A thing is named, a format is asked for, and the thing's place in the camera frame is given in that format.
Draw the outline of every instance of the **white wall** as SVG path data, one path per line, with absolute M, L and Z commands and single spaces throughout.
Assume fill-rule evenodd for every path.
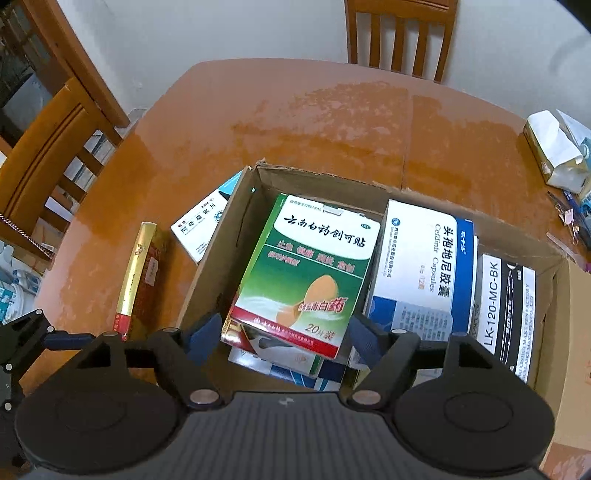
M 459 2 L 447 85 L 521 116 L 560 108 L 591 126 L 591 34 L 567 11 L 555 0 Z M 126 111 L 150 107 L 188 68 L 204 60 L 347 59 L 343 0 L 59 3 Z M 359 23 L 369 30 L 367 18 Z M 383 20 L 382 27 L 382 41 L 389 45 L 382 49 L 386 66 L 393 22 Z M 432 74 L 441 28 L 431 33 L 427 71 Z M 367 37 L 360 35 L 360 50 L 369 48 Z M 416 32 L 409 39 L 408 70 Z

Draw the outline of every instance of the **round black disc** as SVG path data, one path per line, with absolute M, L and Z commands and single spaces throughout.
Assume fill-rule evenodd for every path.
M 161 447 L 178 422 L 175 401 L 136 378 L 119 385 L 85 372 L 71 391 L 44 388 L 20 405 L 15 429 L 35 464 L 66 473 L 124 468 Z
M 513 375 L 461 369 L 408 390 L 394 424 L 426 462 L 454 473 L 504 473 L 540 460 L 554 432 L 548 405 Z

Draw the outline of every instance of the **tissue box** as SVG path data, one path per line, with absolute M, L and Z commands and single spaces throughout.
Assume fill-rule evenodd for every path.
M 579 149 L 548 110 L 530 115 L 523 129 L 547 185 L 579 194 L 589 175 Z

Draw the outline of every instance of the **band-aid illustration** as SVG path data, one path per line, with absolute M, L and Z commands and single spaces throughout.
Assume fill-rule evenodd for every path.
M 312 282 L 306 291 L 304 300 L 296 303 L 294 306 L 283 307 L 277 312 L 277 323 L 284 327 L 291 327 L 300 318 L 299 311 L 300 304 L 311 303 L 315 301 L 330 300 L 337 296 L 339 288 L 333 277 L 330 275 L 322 275 Z

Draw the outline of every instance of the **cardboard flap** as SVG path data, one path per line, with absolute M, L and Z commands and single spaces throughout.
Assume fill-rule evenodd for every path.
M 344 206 L 381 221 L 389 194 L 381 187 L 344 179 L 330 173 L 315 173 L 259 162 L 261 181 L 274 193 L 288 193 L 322 203 Z
M 223 311 L 224 299 L 220 298 L 220 292 L 226 289 L 231 269 L 236 263 L 236 246 L 256 184 L 255 176 L 250 167 L 242 170 L 241 178 L 189 287 L 189 293 L 178 314 L 177 327 L 189 327 L 207 312 Z
M 558 364 L 567 358 L 554 441 L 591 450 L 591 275 L 571 262 L 568 262 L 568 269 L 569 326 L 561 325 L 570 332 L 568 345 L 563 345 L 566 352 L 557 352 L 554 358 Z

